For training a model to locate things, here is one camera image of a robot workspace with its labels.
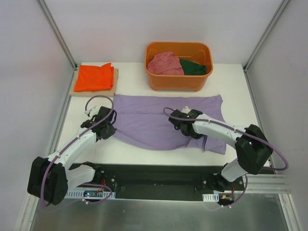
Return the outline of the lavender t shirt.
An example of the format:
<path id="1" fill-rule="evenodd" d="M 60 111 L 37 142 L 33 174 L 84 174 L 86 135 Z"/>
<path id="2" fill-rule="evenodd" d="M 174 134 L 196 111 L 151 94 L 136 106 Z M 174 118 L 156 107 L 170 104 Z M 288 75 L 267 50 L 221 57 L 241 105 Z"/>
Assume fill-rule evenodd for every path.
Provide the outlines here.
<path id="1" fill-rule="evenodd" d="M 196 140 L 184 136 L 163 113 L 165 107 L 182 110 L 185 106 L 199 110 L 211 118 L 223 121 L 220 95 L 211 97 L 154 97 L 115 95 L 117 112 L 114 137 L 138 148 L 170 151 L 178 148 L 198 148 L 225 154 L 227 145 L 221 140 L 203 136 Z"/>

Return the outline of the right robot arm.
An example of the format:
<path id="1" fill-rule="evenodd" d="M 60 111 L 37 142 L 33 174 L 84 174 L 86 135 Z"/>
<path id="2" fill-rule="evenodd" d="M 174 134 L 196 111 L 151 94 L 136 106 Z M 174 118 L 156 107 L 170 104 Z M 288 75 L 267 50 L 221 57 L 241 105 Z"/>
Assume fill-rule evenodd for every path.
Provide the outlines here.
<path id="1" fill-rule="evenodd" d="M 259 174 L 273 153 L 263 132 L 253 124 L 248 127 L 233 126 L 188 108 L 174 110 L 168 120 L 185 136 L 196 140 L 202 136 L 212 137 L 236 150 L 237 157 L 206 181 L 212 190 L 224 192 L 236 179 L 246 174 Z"/>

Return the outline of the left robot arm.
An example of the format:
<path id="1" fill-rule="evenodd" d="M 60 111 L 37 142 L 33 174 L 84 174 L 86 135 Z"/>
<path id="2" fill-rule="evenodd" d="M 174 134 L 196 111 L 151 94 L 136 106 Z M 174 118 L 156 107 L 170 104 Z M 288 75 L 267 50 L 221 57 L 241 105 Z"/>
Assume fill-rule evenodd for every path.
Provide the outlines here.
<path id="1" fill-rule="evenodd" d="M 76 135 L 60 150 L 32 162 L 27 192 L 44 201 L 44 205 L 58 205 L 67 192 L 80 185 L 91 187 L 103 183 L 103 169 L 84 162 L 75 169 L 71 166 L 90 147 L 100 140 L 112 137 L 116 128 L 114 109 L 100 107 L 97 114 L 84 121 Z"/>

